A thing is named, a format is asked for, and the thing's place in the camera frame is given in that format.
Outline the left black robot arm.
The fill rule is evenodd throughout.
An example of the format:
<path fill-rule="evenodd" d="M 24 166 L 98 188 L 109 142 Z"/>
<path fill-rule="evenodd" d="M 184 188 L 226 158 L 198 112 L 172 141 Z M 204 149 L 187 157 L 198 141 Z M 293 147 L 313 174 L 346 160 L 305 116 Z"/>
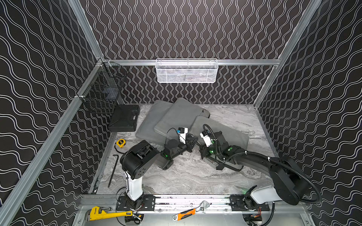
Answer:
<path fill-rule="evenodd" d="M 187 134 L 186 138 L 166 141 L 162 151 L 158 151 L 146 140 L 134 145 L 120 160 L 127 179 L 128 203 L 135 209 L 140 206 L 144 197 L 142 178 L 152 165 L 155 164 L 162 170 L 169 169 L 173 165 L 174 158 L 184 152 L 191 153 L 197 142 L 197 137 Z"/>

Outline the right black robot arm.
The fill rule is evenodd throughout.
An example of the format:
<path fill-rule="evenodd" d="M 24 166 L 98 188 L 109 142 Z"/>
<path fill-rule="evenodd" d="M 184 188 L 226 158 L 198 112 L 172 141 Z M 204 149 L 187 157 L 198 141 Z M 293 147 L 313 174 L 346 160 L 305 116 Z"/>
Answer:
<path fill-rule="evenodd" d="M 319 204 L 322 201 L 317 186 L 291 158 L 269 157 L 239 146 L 231 146 L 221 132 L 203 131 L 200 137 L 204 142 L 200 147 L 201 157 L 216 164 L 217 170 L 225 167 L 237 170 L 238 166 L 246 166 L 272 179 L 271 186 L 253 186 L 245 193 L 244 202 L 248 209 L 266 202 L 284 201 L 297 205 L 300 202 Z"/>

